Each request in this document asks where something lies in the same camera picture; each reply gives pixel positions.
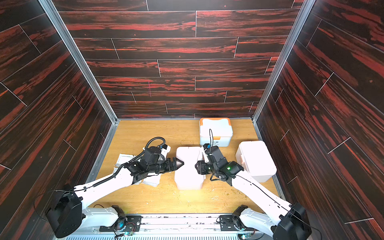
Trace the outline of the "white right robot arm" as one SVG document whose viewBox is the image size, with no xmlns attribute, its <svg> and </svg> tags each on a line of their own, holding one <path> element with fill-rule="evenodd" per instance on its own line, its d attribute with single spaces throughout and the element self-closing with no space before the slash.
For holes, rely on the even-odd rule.
<svg viewBox="0 0 384 240">
<path fill-rule="evenodd" d="M 241 205 L 232 214 L 234 227 L 240 231 L 258 230 L 274 240 L 306 240 L 312 234 L 306 209 L 279 198 L 257 182 L 237 162 L 228 162 L 219 147 L 204 144 L 203 159 L 195 168 L 200 175 L 211 175 L 211 181 L 222 181 L 250 198 L 263 213 Z"/>
</svg>

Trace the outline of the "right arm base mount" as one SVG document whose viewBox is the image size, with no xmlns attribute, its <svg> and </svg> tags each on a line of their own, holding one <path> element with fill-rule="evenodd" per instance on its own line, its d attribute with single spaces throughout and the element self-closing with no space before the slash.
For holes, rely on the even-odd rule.
<svg viewBox="0 0 384 240">
<path fill-rule="evenodd" d="M 235 225 L 232 215 L 219 215 L 219 217 L 216 219 L 216 222 L 219 224 L 220 230 L 222 232 L 241 231 L 241 229 Z"/>
</svg>

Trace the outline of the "white orange-trimmed medicine chest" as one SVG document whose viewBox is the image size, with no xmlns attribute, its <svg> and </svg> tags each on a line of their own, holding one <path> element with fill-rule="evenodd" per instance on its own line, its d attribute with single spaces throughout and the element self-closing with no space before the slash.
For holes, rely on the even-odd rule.
<svg viewBox="0 0 384 240">
<path fill-rule="evenodd" d="M 229 118 L 201 118 L 200 145 L 213 143 L 213 146 L 228 147 L 233 136 Z"/>
</svg>

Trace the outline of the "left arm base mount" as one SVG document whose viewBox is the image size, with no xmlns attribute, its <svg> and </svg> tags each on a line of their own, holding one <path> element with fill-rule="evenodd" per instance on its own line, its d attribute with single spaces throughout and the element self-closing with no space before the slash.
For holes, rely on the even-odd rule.
<svg viewBox="0 0 384 240">
<path fill-rule="evenodd" d="M 140 230 L 142 224 L 142 216 L 126 215 L 118 217 L 116 222 L 110 227 L 100 226 L 99 231 L 102 233 L 133 233 Z"/>
</svg>

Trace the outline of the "pink medicine chest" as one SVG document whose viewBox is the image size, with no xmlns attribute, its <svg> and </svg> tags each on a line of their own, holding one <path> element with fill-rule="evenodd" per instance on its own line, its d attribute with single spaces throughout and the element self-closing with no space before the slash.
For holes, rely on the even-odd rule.
<svg viewBox="0 0 384 240">
<path fill-rule="evenodd" d="M 200 147 L 179 147 L 176 158 L 184 162 L 184 165 L 175 171 L 175 183 L 181 191 L 200 190 L 205 180 L 204 175 L 199 175 L 195 165 L 203 160 Z"/>
</svg>

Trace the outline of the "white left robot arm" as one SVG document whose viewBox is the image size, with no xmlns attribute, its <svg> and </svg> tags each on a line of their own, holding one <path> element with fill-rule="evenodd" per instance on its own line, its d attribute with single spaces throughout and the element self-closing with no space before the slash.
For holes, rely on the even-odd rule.
<svg viewBox="0 0 384 240">
<path fill-rule="evenodd" d="M 146 178 L 182 167 L 183 161 L 176 157 L 167 158 L 170 149 L 169 146 L 146 148 L 106 177 L 75 187 L 67 184 L 62 190 L 54 190 L 46 217 L 55 236 L 64 238 L 79 229 L 88 218 L 85 209 L 95 201 Z"/>
</svg>

